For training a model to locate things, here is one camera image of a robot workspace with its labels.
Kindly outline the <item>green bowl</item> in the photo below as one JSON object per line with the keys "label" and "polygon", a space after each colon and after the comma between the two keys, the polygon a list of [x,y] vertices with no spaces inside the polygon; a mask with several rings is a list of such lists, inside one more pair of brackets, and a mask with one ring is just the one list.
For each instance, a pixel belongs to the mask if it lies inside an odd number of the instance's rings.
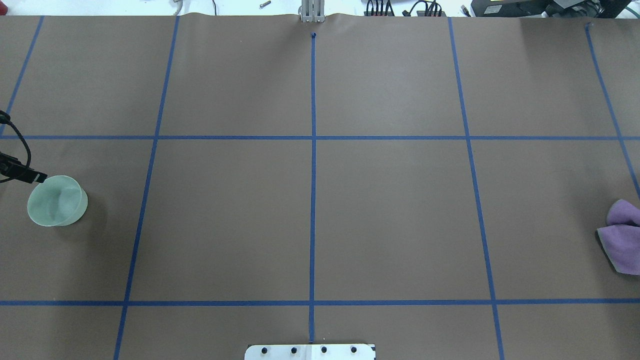
{"label": "green bowl", "polygon": [[33,189],[27,214],[41,227],[64,227],[80,220],[88,206],[89,196],[75,178],[56,175]]}

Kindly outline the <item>purple cloth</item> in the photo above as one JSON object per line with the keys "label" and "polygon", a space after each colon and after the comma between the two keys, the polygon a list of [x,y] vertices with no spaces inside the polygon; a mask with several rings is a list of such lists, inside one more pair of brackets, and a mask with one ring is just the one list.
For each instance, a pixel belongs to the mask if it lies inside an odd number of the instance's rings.
{"label": "purple cloth", "polygon": [[605,223],[596,234],[610,264],[620,274],[640,275],[640,210],[619,199],[609,208]]}

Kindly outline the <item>white pedestal base plate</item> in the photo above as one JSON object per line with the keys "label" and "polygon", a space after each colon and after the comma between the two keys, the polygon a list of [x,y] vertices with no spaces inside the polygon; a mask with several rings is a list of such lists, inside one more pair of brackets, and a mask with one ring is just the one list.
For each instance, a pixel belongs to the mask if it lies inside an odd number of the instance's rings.
{"label": "white pedestal base plate", "polygon": [[247,347],[245,360],[375,360],[374,344],[261,344]]}

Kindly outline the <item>aluminium frame post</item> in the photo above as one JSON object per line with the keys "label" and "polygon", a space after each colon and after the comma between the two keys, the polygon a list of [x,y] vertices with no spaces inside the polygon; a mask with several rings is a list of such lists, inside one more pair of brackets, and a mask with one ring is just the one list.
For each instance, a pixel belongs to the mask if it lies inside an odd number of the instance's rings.
{"label": "aluminium frame post", "polygon": [[298,14],[302,23],[324,23],[325,1],[324,0],[302,0]]}

